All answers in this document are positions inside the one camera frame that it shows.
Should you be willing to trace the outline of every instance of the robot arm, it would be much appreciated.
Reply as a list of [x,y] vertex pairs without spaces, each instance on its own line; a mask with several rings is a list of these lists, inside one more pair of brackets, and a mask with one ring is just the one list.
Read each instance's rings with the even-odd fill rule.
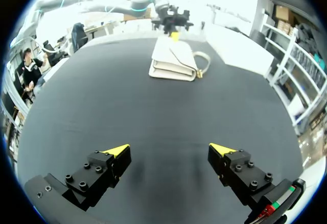
[[284,179],[275,186],[272,173],[256,167],[244,150],[211,143],[208,161],[221,183],[230,186],[241,203],[251,208],[245,224],[285,223],[284,213],[296,204],[306,188],[302,179],[294,182]]
[[178,8],[169,5],[167,0],[133,0],[131,1],[130,7],[96,4],[94,0],[38,0],[28,13],[16,37],[16,44],[27,37],[36,35],[35,30],[44,13],[82,2],[89,2],[83,5],[83,12],[124,13],[135,17],[144,15],[147,7],[153,3],[158,14],[158,19],[152,22],[156,25],[156,28],[158,28],[159,25],[164,25],[166,34],[176,31],[175,26],[185,26],[186,29],[188,29],[189,26],[193,25],[188,22],[190,15],[189,11],[185,11],[184,14],[178,14]]
[[95,151],[79,170],[65,176],[65,185],[51,174],[38,175],[26,182],[25,191],[47,223],[107,223],[85,211],[97,204],[107,188],[115,188],[130,163],[129,145]]

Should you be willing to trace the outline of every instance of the white wall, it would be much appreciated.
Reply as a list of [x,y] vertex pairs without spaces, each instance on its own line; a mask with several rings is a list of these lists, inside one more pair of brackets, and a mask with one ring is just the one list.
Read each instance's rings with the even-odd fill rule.
[[270,17],[271,17],[273,7],[274,7],[274,4],[272,3],[271,0],[258,0],[251,31],[253,31],[253,30],[260,31],[261,24],[262,24],[264,15],[265,15],[265,10],[267,12],[269,12]]
[[152,31],[151,19],[135,19],[120,23],[113,28],[114,34]]
[[194,28],[198,28],[201,21],[212,23],[212,12],[207,4],[216,5],[223,9],[239,14],[240,16],[248,19],[247,23],[228,13],[219,12],[216,10],[215,24],[227,27],[238,27],[244,34],[250,35],[252,23],[256,13],[258,0],[171,0],[172,3],[181,8],[190,10],[190,21],[194,23]]
[[48,40],[54,46],[57,40],[68,33],[75,23],[84,22],[83,14],[77,5],[56,9],[44,14],[36,29],[37,41],[43,45]]

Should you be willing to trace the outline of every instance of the black table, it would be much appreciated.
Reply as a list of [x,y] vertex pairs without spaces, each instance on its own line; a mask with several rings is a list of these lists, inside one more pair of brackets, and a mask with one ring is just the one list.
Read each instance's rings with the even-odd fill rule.
[[111,223],[242,223],[250,212],[207,162],[208,144],[243,148],[274,183],[302,172],[290,118],[260,75],[213,61],[194,82],[148,76],[155,39],[84,47],[45,84],[21,134],[24,184],[64,182],[94,150],[131,145],[132,163],[88,212]]

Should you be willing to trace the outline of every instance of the white shelf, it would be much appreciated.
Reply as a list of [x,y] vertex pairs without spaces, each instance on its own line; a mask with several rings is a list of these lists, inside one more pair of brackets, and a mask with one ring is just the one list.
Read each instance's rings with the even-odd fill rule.
[[300,47],[297,43],[294,44],[298,49],[300,49],[310,60],[311,62],[314,63],[314,65],[318,68],[318,70],[320,70],[320,72],[323,74],[324,78],[327,78],[326,73],[324,72],[324,70],[320,67],[320,65],[314,60],[314,58],[312,58],[312,56],[306,51],[304,50],[302,47]]
[[305,76],[309,79],[309,81],[311,82],[311,84],[313,85],[313,87],[317,90],[317,92],[319,92],[319,88],[317,86],[317,84],[315,83],[315,81],[312,79],[312,77],[309,75],[309,73],[306,71],[306,69],[303,68],[303,66],[293,57],[290,55],[290,59],[296,64],[297,67],[299,67],[299,69],[305,74]]
[[271,45],[275,46],[281,52],[286,53],[286,50],[285,49],[283,49],[281,46],[279,46],[276,42],[270,40],[268,37],[266,37],[266,41],[269,42]]
[[306,101],[306,103],[308,105],[311,104],[311,101],[307,95],[307,93],[302,89],[302,87],[300,86],[300,84],[297,82],[297,80],[294,78],[294,76],[285,68],[283,67],[283,71],[289,76],[289,78],[293,81],[293,83],[295,84],[295,86],[297,87],[297,89],[299,90],[299,92],[301,93],[302,97],[304,98],[304,100]]
[[280,35],[286,37],[287,39],[291,39],[291,37],[290,37],[289,35],[287,35],[287,34],[286,34],[285,32],[283,32],[283,31],[281,31],[280,29],[275,28],[274,26],[271,26],[271,25],[269,25],[269,24],[264,24],[264,26],[265,26],[265,27],[268,27],[268,28],[270,28],[271,30],[277,32],[278,34],[280,34]]
[[274,88],[274,90],[278,94],[279,98],[281,99],[281,102],[283,103],[283,105],[292,121],[292,124],[295,124],[295,118],[288,111],[288,106],[290,104],[290,100],[287,98],[287,96],[285,95],[285,93],[283,92],[281,87],[279,87],[277,84],[274,84],[272,87]]
[[272,78],[273,78],[273,76],[270,73],[268,73],[268,75],[266,77],[266,79],[268,80],[268,82],[270,82],[272,80]]

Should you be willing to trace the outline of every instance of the screw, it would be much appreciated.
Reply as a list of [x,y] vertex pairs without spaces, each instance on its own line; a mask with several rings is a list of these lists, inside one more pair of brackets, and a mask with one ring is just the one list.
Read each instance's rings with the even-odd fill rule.
[[48,185],[48,186],[46,186],[44,189],[45,189],[47,192],[50,192],[50,191],[52,190],[52,187],[51,187],[50,185]]
[[253,167],[254,167],[254,162],[249,161],[249,162],[247,163],[247,167],[249,167],[249,168],[253,168]]
[[67,174],[66,177],[65,177],[66,181],[67,182],[72,182],[74,179],[73,179],[73,176],[70,175],[70,174]]
[[251,181],[249,186],[250,186],[250,190],[254,191],[258,187],[258,182],[257,181]]
[[84,169],[89,169],[90,168],[90,164],[89,163],[85,163],[84,164]]
[[272,180],[272,173],[266,173],[266,175],[265,175],[265,181],[267,181],[267,182],[269,182],[269,181],[271,181]]
[[235,166],[235,171],[236,171],[236,172],[241,172],[241,171],[242,171],[242,166],[239,165],[239,164],[237,164],[237,165]]
[[98,166],[96,167],[96,173],[102,173],[102,167]]
[[88,185],[86,182],[80,182],[80,184],[78,184],[78,185],[80,186],[81,190],[83,190],[83,191],[86,191],[88,188]]

